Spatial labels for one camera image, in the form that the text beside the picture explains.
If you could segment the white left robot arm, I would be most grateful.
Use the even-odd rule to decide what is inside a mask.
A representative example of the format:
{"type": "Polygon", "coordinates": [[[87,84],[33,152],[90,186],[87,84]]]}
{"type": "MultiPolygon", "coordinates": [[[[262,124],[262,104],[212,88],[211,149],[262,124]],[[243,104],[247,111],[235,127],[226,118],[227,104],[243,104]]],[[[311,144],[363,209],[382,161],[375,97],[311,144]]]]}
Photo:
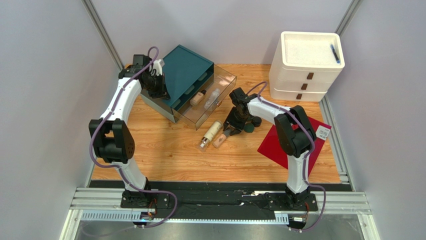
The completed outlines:
{"type": "Polygon", "coordinates": [[[148,178],[140,171],[134,153],[136,144],[127,126],[131,109],[142,90],[133,77],[118,80],[116,92],[98,119],[89,122],[89,154],[102,169],[115,169],[124,182],[126,201],[150,202],[156,194],[148,178]]]}

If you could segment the clear glass foundation bottle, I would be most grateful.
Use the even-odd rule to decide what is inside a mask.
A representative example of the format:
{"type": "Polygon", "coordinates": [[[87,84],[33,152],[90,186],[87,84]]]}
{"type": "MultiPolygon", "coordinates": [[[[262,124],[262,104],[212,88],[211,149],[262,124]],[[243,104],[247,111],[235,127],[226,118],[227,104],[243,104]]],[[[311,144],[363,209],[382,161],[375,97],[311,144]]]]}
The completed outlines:
{"type": "Polygon", "coordinates": [[[208,110],[211,105],[214,103],[214,101],[220,96],[221,90],[219,88],[216,88],[212,91],[212,93],[209,95],[208,99],[206,100],[204,104],[204,109],[208,110]]]}

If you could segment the beige tube grey cap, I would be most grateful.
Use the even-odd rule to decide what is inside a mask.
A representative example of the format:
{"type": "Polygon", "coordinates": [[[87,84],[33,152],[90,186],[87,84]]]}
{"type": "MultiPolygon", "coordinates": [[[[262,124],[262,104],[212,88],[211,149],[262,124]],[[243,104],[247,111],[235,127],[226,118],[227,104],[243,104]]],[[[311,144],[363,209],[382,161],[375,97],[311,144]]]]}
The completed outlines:
{"type": "Polygon", "coordinates": [[[230,129],[227,129],[225,131],[223,131],[220,136],[212,143],[212,145],[215,148],[219,148],[225,141],[226,139],[230,136],[230,129]]]}

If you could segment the beige foundation bottle black cap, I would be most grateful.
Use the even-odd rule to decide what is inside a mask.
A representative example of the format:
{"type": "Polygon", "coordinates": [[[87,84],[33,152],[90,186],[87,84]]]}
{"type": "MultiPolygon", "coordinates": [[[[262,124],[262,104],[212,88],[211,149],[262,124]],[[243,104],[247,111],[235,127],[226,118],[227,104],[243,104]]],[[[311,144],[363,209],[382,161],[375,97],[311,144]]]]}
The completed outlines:
{"type": "Polygon", "coordinates": [[[190,105],[193,107],[197,106],[205,98],[206,93],[207,91],[205,89],[197,92],[195,96],[190,100],[190,105]]]}

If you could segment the clear drawer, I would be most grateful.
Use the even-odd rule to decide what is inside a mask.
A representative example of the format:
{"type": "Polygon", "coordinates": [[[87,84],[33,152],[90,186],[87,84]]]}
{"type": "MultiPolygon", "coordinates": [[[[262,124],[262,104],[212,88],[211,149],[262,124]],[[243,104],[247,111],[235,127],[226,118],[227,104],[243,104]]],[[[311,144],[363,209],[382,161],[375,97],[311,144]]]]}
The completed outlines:
{"type": "Polygon", "coordinates": [[[178,100],[178,104],[172,107],[173,116],[190,128],[198,130],[207,120],[213,111],[229,95],[237,83],[237,76],[225,69],[214,65],[203,73],[190,88],[178,100]],[[214,101],[209,109],[205,110],[204,105],[209,95],[216,88],[220,89],[219,97],[214,101]],[[204,99],[196,106],[191,106],[190,101],[201,90],[206,90],[204,99]]]}

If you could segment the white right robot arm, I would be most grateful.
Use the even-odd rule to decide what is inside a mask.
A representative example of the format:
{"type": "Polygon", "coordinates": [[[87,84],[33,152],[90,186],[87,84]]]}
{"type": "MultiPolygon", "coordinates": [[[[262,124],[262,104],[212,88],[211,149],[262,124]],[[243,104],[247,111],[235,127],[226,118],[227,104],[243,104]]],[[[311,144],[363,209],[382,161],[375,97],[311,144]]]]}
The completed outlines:
{"type": "Polygon", "coordinates": [[[224,124],[230,136],[240,134],[254,117],[275,126],[281,149],[287,155],[288,178],[286,192],[291,199],[301,201],[309,194],[308,161],[315,149],[316,132],[303,107],[286,107],[270,102],[259,94],[246,94],[240,87],[230,94],[233,104],[224,124]]]}

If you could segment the cream white pump bottle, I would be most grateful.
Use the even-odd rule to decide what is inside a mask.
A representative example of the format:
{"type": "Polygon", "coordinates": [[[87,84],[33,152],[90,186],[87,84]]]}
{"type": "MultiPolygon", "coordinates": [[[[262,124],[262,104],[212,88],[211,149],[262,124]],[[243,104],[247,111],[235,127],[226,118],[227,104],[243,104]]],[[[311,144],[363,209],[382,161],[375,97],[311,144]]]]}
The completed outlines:
{"type": "Polygon", "coordinates": [[[203,135],[200,144],[199,149],[203,152],[206,150],[208,145],[212,142],[212,140],[215,138],[215,136],[218,134],[218,132],[223,128],[223,123],[220,120],[216,120],[210,128],[206,131],[206,133],[203,135]]]}

